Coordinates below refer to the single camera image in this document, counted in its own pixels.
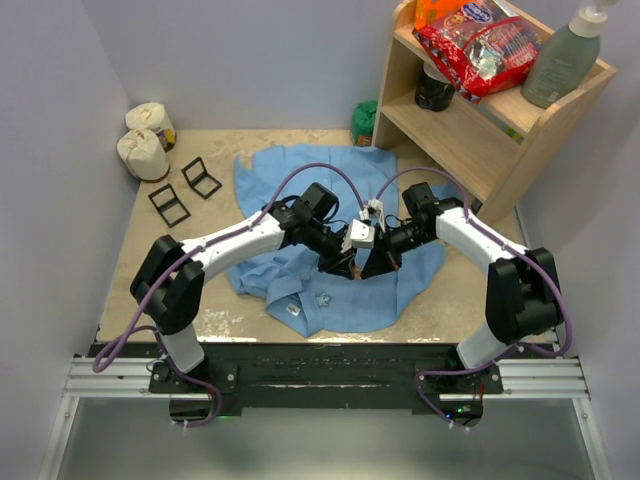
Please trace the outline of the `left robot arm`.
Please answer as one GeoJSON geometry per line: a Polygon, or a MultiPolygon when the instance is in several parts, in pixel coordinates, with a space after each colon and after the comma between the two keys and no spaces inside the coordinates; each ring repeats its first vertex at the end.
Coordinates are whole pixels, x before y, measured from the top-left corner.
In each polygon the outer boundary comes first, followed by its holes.
{"type": "Polygon", "coordinates": [[[318,268],[354,278],[354,238],[368,226],[359,216],[339,231],[327,216],[337,197],[314,183],[300,196],[272,201],[231,227],[179,242],[169,235],[157,239],[130,286],[141,312],[148,315],[175,366],[171,378],[185,392],[200,390],[207,380],[205,354],[193,321],[204,285],[229,268],[255,256],[290,245],[303,245],[319,255],[318,268]]]}

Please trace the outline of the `blue button shirt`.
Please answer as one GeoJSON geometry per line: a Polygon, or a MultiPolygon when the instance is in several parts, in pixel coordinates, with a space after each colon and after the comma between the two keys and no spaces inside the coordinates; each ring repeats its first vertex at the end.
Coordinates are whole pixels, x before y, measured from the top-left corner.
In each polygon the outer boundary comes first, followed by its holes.
{"type": "MultiPolygon", "coordinates": [[[[349,221],[359,210],[356,199],[371,199],[396,171],[396,156],[375,147],[274,146],[254,153],[251,167],[235,163],[235,194],[249,217],[273,194],[300,195],[318,182],[337,195],[338,220],[349,221]]],[[[319,272],[318,255],[299,245],[242,262],[228,278],[236,294],[263,299],[268,314],[304,337],[321,330],[367,333],[393,325],[445,258],[443,246],[428,243],[404,254],[397,272],[350,281],[319,272]],[[321,292],[332,297],[328,307],[318,306],[321,292]]]]}

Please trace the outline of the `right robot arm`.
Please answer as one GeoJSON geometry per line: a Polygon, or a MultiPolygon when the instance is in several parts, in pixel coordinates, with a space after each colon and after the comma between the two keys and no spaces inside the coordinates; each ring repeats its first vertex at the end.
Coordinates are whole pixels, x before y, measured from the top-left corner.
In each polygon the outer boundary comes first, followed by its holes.
{"type": "Polygon", "coordinates": [[[368,279],[397,271],[402,255],[435,240],[454,246],[487,275],[485,324],[458,343],[456,362],[445,369],[448,386],[469,392],[481,380],[484,366],[521,340],[543,334],[566,321],[553,255],[509,241],[465,209],[459,199],[438,199],[425,182],[402,194],[410,219],[386,224],[383,202],[376,196],[361,212],[377,215],[366,246],[371,249],[361,270],[368,279]]]}

